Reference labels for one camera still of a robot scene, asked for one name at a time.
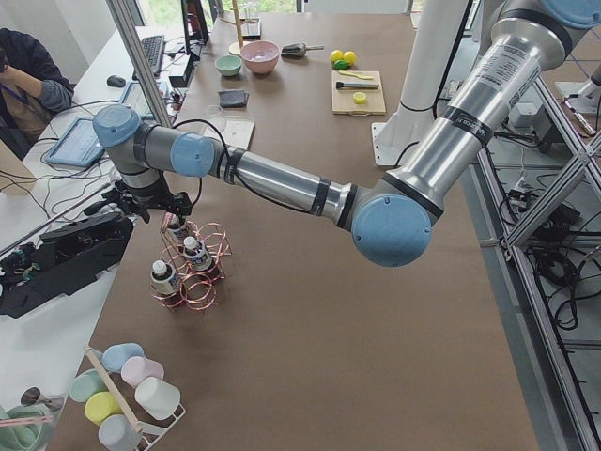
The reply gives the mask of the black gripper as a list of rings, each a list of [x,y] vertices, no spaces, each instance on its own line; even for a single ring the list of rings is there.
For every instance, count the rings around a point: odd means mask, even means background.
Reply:
[[[101,194],[105,204],[117,204],[127,215],[139,215],[149,222],[148,210],[163,210],[178,217],[189,216],[192,201],[185,192],[172,194],[165,180],[158,180],[149,187],[132,188],[123,180],[117,180],[115,186]]]

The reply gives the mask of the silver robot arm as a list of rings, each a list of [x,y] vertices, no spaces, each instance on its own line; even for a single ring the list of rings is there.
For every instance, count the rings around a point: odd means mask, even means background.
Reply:
[[[541,72],[561,65],[600,23],[596,1],[505,1],[494,13],[484,55],[424,135],[371,188],[339,184],[281,162],[313,159],[332,142],[319,126],[273,132],[258,154],[219,138],[146,124],[130,107],[101,109],[93,127],[134,197],[146,208],[188,214],[165,172],[211,175],[291,210],[331,219],[358,251],[383,267],[418,258],[443,213],[443,199]]]

